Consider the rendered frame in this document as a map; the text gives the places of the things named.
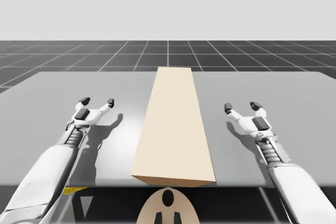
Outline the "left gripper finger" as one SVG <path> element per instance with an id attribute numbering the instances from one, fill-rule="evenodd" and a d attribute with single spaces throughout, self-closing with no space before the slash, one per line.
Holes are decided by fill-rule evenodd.
<path id="1" fill-rule="evenodd" d="M 109 112 L 112 108 L 114 107 L 114 99 L 113 98 L 109 98 L 106 102 L 105 105 L 103 105 L 102 107 L 100 107 L 98 110 L 100 113 L 106 114 L 107 112 Z"/>
<path id="2" fill-rule="evenodd" d="M 89 102 L 90 102 L 89 97 L 85 97 L 83 99 L 80 99 L 75 106 L 75 110 L 77 111 L 77 110 L 85 109 Z"/>

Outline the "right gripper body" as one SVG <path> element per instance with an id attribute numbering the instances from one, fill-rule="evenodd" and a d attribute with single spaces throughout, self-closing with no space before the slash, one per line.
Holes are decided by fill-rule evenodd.
<path id="1" fill-rule="evenodd" d="M 253 138 L 271 137 L 271 125 L 266 116 L 241 116 L 237 124 L 244 133 Z"/>

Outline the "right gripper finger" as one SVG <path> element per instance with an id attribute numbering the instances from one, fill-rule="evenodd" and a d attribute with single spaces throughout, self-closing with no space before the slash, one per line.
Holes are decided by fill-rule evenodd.
<path id="1" fill-rule="evenodd" d="M 238 122 L 243 117 L 233 109 L 233 106 L 230 103 L 224 104 L 224 111 L 228 115 L 228 117 L 234 122 Z"/>
<path id="2" fill-rule="evenodd" d="M 267 112 L 261 104 L 259 104 L 258 102 L 254 102 L 254 101 L 251 101 L 249 104 L 252 110 L 255 111 L 255 116 L 263 116 L 263 117 L 267 116 Z"/>

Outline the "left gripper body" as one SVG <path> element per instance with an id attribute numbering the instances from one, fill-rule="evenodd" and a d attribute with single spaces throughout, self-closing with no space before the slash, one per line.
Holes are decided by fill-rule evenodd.
<path id="1" fill-rule="evenodd" d="M 71 117 L 69 125 L 77 128 L 89 128 L 96 125 L 101 118 L 101 112 L 98 109 L 77 109 Z"/>

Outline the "tall board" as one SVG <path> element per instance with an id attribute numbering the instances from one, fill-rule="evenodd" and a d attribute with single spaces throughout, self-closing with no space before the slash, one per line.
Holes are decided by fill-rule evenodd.
<path id="1" fill-rule="evenodd" d="M 152 185 L 216 181 L 191 68 L 159 67 L 131 176 Z"/>

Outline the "tan robot part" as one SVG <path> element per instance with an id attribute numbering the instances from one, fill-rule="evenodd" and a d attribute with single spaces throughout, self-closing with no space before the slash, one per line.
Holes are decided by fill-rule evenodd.
<path id="1" fill-rule="evenodd" d="M 163 188 L 144 203 L 136 224 L 200 224 L 190 200 L 179 190 Z"/>

